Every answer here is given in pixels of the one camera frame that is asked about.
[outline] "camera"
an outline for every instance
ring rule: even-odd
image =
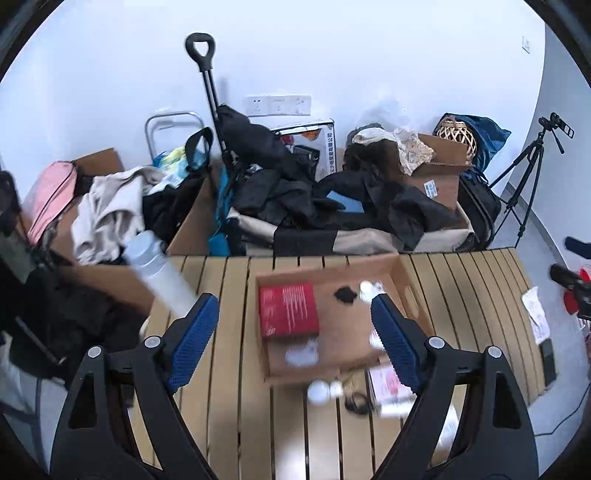
[[[570,128],[557,113],[552,112],[550,114],[550,120],[541,116],[538,118],[538,123],[546,130],[556,130],[557,128],[560,128],[569,138],[574,137],[574,130]]]

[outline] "white wall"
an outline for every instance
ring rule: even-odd
[[[523,0],[66,0],[0,83],[0,154],[21,193],[52,160],[115,147],[126,167],[146,163],[143,124],[158,109],[210,123],[184,51],[194,31],[217,41],[221,100],[243,109],[246,95],[312,94],[339,146],[364,111],[392,100],[422,132],[446,111],[488,116],[513,132],[490,178],[523,145],[544,55],[544,24]],[[159,150],[188,135],[170,132]]]
[[[560,40],[547,28],[544,74],[540,96],[526,144],[541,130],[538,118],[559,114],[575,131],[570,140],[560,130],[557,136],[565,154],[561,155],[551,133],[544,137],[544,159],[533,211],[558,246],[567,265],[578,268],[589,261],[564,248],[564,238],[573,236],[591,242],[591,89]],[[511,184],[517,186],[526,164],[515,168]],[[529,202],[534,177],[522,197]]]

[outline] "wooden slatted table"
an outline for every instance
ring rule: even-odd
[[[400,432],[402,420],[361,417],[333,400],[309,407],[301,387],[263,384],[259,367],[254,278],[300,267],[331,267],[359,257],[175,257],[198,292],[220,299],[220,322],[190,383],[174,399],[220,480],[369,479]],[[531,287],[515,250],[403,255],[435,333],[455,348],[507,355],[529,404],[544,391],[541,358],[520,296]],[[170,312],[156,301],[147,336],[162,335]],[[363,372],[353,374],[365,390]],[[462,410],[465,386],[452,403]],[[139,407],[132,426],[146,463],[159,466]]]

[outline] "red box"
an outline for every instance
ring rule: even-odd
[[[318,312],[311,283],[259,289],[261,337],[317,336]]]

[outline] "white cap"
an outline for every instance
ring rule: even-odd
[[[127,243],[123,257],[138,274],[151,276],[166,263],[162,247],[162,240],[152,230],[145,230]]]
[[[314,405],[326,405],[330,400],[330,387],[324,380],[314,380],[308,386],[308,401]]]

